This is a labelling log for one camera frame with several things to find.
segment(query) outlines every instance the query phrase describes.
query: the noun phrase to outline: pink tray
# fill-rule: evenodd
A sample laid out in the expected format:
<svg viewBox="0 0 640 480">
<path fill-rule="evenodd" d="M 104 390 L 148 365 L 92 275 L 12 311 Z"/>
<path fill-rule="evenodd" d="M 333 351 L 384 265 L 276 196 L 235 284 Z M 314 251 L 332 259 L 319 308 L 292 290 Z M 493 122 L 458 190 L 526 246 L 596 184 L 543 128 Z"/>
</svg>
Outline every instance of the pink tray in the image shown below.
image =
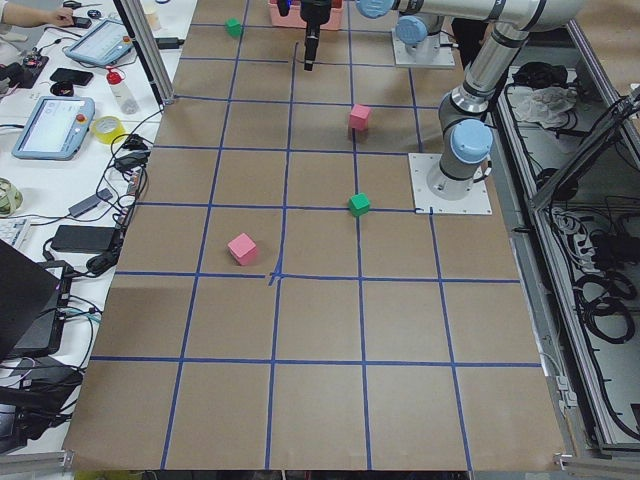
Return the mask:
<svg viewBox="0 0 640 480">
<path fill-rule="evenodd" d="M 342 23 L 342 0 L 334 0 L 331 8 L 331 16 L 329 21 L 322 25 L 322 30 L 340 30 Z M 281 17 L 278 12 L 278 4 L 276 0 L 269 0 L 269 14 L 271 15 L 271 23 L 276 27 L 305 28 L 306 24 L 300 18 L 300 2 L 291 2 L 289 15 Z"/>
</svg>

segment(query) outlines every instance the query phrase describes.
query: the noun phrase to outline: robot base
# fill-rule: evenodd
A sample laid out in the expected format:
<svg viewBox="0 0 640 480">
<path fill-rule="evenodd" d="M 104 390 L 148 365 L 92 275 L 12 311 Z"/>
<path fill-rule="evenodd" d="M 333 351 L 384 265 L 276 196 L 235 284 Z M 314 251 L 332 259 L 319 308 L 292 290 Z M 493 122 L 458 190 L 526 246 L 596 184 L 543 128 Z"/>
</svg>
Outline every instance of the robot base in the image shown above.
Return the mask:
<svg viewBox="0 0 640 480">
<path fill-rule="evenodd" d="M 427 175 L 440 161 L 440 154 L 410 153 L 411 185 L 416 213 L 491 215 L 491 203 L 484 182 L 474 183 L 468 195 L 461 200 L 446 200 L 431 191 Z"/>
<path fill-rule="evenodd" d="M 451 47 L 440 47 L 435 49 L 433 54 L 421 52 L 420 54 L 411 54 L 407 51 L 407 46 L 398 40 L 395 29 L 391 30 L 393 41 L 393 54 L 396 59 L 396 67 L 416 67 L 416 68 L 434 68 L 434 69 L 453 69 L 456 62 L 453 58 L 453 50 Z M 440 45 L 450 44 L 451 40 L 446 33 L 440 32 Z"/>
</svg>

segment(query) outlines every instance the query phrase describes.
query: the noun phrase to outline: tape roll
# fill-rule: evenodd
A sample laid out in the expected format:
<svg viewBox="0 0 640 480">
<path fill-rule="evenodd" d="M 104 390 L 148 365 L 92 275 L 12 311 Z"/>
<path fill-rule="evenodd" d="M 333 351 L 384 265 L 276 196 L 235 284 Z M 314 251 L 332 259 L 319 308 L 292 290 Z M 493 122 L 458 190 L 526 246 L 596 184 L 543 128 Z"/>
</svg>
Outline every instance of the tape roll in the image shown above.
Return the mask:
<svg viewBox="0 0 640 480">
<path fill-rule="evenodd" d="M 6 178 L 0 178 L 0 217 L 8 217 L 22 205 L 22 193 Z"/>
<path fill-rule="evenodd" d="M 125 139 L 126 131 L 118 117 L 100 117 L 91 124 L 93 133 L 100 143 L 111 145 Z"/>
</svg>

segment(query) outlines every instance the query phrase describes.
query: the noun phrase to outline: blue joint cap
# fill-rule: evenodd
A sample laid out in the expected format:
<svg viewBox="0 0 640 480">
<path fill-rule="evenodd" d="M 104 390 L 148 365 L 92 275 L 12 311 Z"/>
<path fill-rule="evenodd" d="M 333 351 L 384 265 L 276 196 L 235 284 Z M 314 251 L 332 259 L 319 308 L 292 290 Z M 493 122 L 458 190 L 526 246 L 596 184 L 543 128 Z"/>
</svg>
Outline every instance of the blue joint cap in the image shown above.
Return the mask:
<svg viewBox="0 0 640 480">
<path fill-rule="evenodd" d="M 356 0 L 356 8 L 367 18 L 380 18 L 389 13 L 394 0 Z"/>
<path fill-rule="evenodd" d="M 463 120 L 451 134 L 451 150 L 462 163 L 473 165 L 482 162 L 491 151 L 491 145 L 491 129 L 480 120 Z"/>
<path fill-rule="evenodd" d="M 418 17 L 405 15 L 396 24 L 396 37 L 405 45 L 418 45 L 427 38 L 427 26 Z"/>
</svg>

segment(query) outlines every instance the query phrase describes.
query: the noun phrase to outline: white bottle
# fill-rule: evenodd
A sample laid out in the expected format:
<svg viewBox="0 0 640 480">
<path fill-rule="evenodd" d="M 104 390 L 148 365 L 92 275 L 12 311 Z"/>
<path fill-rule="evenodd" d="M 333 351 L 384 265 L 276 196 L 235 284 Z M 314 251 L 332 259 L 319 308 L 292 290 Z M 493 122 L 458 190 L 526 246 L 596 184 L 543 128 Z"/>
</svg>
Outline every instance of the white bottle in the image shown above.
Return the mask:
<svg viewBox="0 0 640 480">
<path fill-rule="evenodd" d="M 131 94 L 131 90 L 127 87 L 127 84 L 124 83 L 124 78 L 117 72 L 113 67 L 107 67 L 107 83 L 111 87 L 111 91 L 113 92 L 113 96 L 116 98 L 118 105 L 120 106 L 120 110 L 122 113 L 126 113 L 127 115 L 131 115 L 132 113 L 136 113 L 140 107 L 138 107 L 138 102 L 133 98 Z"/>
</svg>

